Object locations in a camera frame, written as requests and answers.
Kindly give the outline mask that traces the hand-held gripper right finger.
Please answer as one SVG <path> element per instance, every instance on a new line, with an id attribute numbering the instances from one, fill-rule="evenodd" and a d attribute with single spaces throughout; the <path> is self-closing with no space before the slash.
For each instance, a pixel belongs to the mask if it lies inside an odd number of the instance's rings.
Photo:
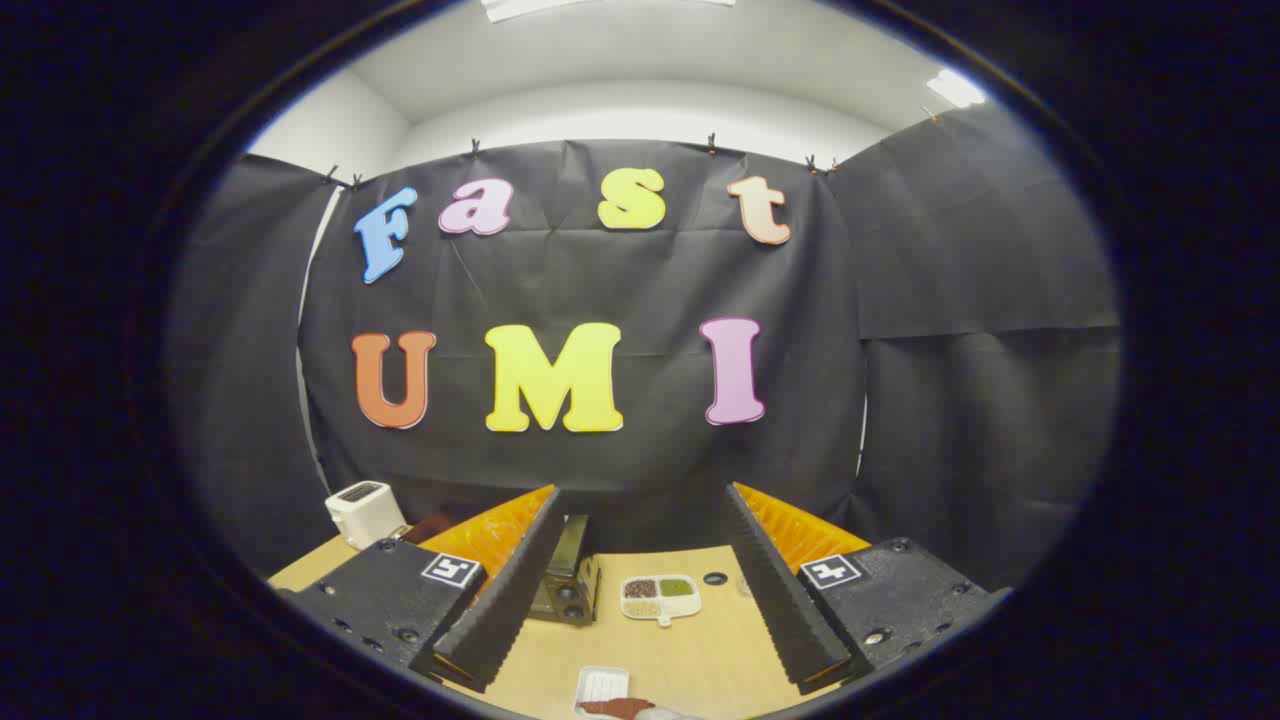
<path id="1" fill-rule="evenodd" d="M 783 671 L 803 694 L 933 650 L 1009 594 L 914 539 L 872 544 L 740 483 L 724 489 L 722 524 Z"/>

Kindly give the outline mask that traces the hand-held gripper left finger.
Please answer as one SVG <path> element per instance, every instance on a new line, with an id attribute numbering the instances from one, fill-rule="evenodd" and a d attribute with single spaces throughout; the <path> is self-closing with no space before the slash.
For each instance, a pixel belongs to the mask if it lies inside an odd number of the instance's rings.
<path id="1" fill-rule="evenodd" d="M 492 684 L 567 523 L 556 486 L 420 543 L 374 541 L 284 598 L 358 652 L 471 691 Z"/>

